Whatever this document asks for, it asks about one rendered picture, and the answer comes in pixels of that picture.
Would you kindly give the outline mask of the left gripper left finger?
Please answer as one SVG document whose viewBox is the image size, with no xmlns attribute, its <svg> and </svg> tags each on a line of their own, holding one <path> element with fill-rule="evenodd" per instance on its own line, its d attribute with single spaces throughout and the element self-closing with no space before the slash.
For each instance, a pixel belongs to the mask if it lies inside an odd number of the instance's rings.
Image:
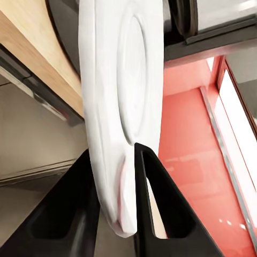
<svg viewBox="0 0 257 257">
<path fill-rule="evenodd" d="M 87 148 L 0 247 L 0 257 L 94 257 L 100 207 Z"/>
</svg>

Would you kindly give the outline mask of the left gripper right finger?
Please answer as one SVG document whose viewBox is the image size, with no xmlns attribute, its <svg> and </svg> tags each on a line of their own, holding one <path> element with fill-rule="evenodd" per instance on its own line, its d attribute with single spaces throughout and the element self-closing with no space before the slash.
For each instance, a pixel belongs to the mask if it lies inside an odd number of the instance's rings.
<svg viewBox="0 0 257 257">
<path fill-rule="evenodd" d="M 138 257 L 225 257 L 155 152 L 134 144 Z M 149 179 L 167 239 L 155 234 Z"/>
</svg>

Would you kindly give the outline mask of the saucer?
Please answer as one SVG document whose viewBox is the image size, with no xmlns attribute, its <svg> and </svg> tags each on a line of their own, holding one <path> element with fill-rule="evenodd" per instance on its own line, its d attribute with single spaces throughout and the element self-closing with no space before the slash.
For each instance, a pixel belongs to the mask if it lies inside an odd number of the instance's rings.
<svg viewBox="0 0 257 257">
<path fill-rule="evenodd" d="M 162 0 L 79 0 L 82 102 L 97 197 L 115 233 L 137 232 L 134 144 L 158 156 Z M 147 178 L 149 197 L 152 188 Z"/>
</svg>

